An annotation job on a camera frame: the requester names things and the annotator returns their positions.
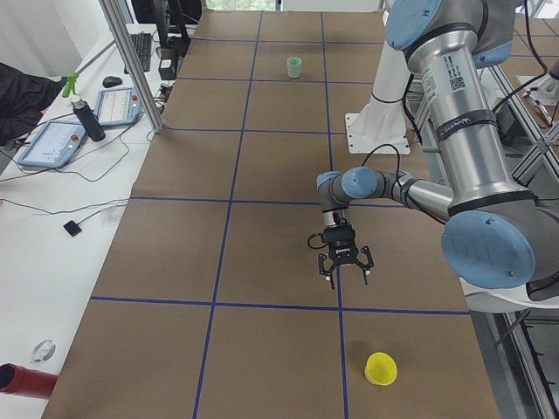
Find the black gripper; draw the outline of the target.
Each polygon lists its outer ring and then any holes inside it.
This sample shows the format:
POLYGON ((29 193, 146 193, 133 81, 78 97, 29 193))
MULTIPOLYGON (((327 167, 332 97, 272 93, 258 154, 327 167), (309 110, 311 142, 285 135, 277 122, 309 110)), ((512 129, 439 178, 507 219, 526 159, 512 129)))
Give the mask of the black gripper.
POLYGON ((366 260, 360 257, 355 259, 355 231, 351 225, 340 225, 327 227, 321 236, 322 242, 328 246, 328 255, 318 254, 318 271, 324 279, 329 282, 330 288, 335 289, 334 274, 338 266, 356 265, 362 270, 362 278, 365 285, 369 282, 369 275, 374 267, 374 259, 370 248, 365 245, 359 250, 360 255, 364 255, 366 260))

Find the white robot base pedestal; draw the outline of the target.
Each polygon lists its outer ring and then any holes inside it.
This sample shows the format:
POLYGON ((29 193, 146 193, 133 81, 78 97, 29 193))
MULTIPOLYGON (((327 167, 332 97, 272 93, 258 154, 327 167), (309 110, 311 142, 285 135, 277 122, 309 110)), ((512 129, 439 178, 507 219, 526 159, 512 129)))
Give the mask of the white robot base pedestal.
POLYGON ((351 154, 411 152, 402 105, 410 75, 404 54, 384 44, 369 103, 345 115, 351 154))

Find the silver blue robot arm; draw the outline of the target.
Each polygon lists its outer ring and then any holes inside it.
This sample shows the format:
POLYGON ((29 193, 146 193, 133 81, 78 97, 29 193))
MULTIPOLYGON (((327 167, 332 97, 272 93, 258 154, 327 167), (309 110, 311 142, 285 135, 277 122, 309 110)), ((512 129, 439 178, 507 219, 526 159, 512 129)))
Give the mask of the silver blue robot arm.
POLYGON ((419 76, 448 185, 360 165, 317 177, 328 248, 318 271, 339 266, 369 274, 369 248, 355 245, 349 204, 389 198, 444 223, 446 263, 462 279, 469 306, 506 313, 558 306, 558 210, 509 173, 497 120, 478 71, 511 53, 515 1, 395 1, 385 47, 419 76))

